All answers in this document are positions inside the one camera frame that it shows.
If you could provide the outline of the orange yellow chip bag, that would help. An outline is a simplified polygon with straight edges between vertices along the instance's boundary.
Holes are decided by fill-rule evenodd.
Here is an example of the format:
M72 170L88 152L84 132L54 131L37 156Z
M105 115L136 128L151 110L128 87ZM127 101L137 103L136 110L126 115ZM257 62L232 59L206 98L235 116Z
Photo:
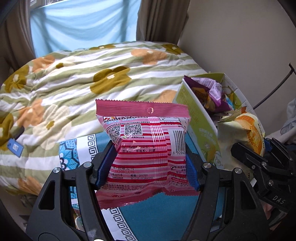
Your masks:
M253 171L231 155L231 148L235 143L242 143L260 156L264 155L265 143L257 116L246 112L245 108L237 109L222 117L217 129L220 154L215 157L216 167L228 171L241 168L247 178L252 180Z

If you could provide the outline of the pink striped snack bag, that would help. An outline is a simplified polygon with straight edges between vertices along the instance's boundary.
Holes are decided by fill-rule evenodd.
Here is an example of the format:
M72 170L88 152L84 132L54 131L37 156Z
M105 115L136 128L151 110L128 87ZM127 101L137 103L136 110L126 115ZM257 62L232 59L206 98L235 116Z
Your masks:
M115 147L106 183L96 192L101 208L137 203L158 193L197 195L186 163L191 120L186 105L98 99L96 116Z

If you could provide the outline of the purple snack bag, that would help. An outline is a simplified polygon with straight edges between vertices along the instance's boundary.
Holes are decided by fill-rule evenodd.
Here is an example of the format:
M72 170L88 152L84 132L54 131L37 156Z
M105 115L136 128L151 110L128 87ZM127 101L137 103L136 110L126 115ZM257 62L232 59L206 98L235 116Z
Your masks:
M222 85L217 81L206 77L188 77L184 80L203 107L211 113L222 113L233 110Z

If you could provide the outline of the white cloth at corner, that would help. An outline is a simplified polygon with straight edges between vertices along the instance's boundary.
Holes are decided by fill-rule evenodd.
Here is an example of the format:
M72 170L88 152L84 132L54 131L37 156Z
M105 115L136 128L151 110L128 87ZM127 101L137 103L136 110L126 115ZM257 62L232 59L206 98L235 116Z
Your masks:
M275 138L282 144L295 144L295 125L296 125L296 107L295 98L287 105L287 121L283 127L267 136L267 138Z

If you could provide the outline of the green cardboard box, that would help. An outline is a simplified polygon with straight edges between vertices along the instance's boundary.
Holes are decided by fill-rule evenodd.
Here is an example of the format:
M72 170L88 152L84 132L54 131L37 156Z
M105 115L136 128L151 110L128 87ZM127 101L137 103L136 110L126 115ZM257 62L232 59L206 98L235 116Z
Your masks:
M224 73L206 73L200 74L198 77L210 78L219 82L235 109L246 107L247 112L255 114L254 109L240 89ZM224 163L218 145L218 131L216 123L214 122L214 117L208 114L184 80L181 82L173 103L185 104L188 106L191 121L187 133L201 159L223 169Z

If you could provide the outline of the floral striped quilt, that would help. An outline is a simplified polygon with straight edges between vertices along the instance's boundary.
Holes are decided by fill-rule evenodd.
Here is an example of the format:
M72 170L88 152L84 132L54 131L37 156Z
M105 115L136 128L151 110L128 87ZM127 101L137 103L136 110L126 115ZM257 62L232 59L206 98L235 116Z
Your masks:
M177 45L124 42L31 60L1 86L1 187L37 195L60 165L62 141L102 132L96 100L171 102L204 70ZM7 143L23 146L15 156Z

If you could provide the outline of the blue tag on quilt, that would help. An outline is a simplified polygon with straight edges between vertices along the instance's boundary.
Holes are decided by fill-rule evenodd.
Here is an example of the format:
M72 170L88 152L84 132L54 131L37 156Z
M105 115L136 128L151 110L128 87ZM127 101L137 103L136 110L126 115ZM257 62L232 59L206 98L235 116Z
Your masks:
M21 157L23 146L19 144L14 138L10 138L8 140L7 148L18 158Z

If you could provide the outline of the light blue window cloth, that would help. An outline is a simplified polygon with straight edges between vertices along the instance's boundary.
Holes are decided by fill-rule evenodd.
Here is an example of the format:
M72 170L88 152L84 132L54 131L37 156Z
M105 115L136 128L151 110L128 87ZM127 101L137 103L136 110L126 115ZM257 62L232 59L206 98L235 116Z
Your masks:
M60 1L30 12L37 57L136 39L140 1Z

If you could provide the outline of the left beige curtain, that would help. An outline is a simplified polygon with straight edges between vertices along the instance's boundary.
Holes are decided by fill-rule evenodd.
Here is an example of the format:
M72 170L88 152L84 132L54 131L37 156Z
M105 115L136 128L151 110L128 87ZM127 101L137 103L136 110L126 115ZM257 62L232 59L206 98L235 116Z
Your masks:
M36 58L31 23L30 1L8 1L1 23L1 58L17 70Z

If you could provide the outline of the beige curtain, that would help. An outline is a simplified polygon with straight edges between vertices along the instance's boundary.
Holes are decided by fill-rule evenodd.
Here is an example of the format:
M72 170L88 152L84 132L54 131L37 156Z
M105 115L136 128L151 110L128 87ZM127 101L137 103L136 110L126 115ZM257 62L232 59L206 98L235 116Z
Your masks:
M137 41L177 44L188 20L190 1L144 0L137 15Z
M17 70L36 58L31 23L30 1L8 1L1 23L1 58Z

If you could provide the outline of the right beige curtain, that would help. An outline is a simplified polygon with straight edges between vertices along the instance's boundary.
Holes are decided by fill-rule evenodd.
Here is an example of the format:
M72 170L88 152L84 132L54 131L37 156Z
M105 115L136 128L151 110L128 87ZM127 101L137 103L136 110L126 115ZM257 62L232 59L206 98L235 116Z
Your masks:
M144 0L137 15L137 41L177 44L188 20L190 1Z

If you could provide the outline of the window with white frame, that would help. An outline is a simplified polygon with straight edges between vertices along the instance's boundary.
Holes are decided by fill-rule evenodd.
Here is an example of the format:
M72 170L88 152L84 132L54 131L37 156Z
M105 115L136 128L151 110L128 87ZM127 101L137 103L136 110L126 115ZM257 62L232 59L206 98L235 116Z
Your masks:
M30 0L30 9L40 8L49 4L55 4L63 0Z

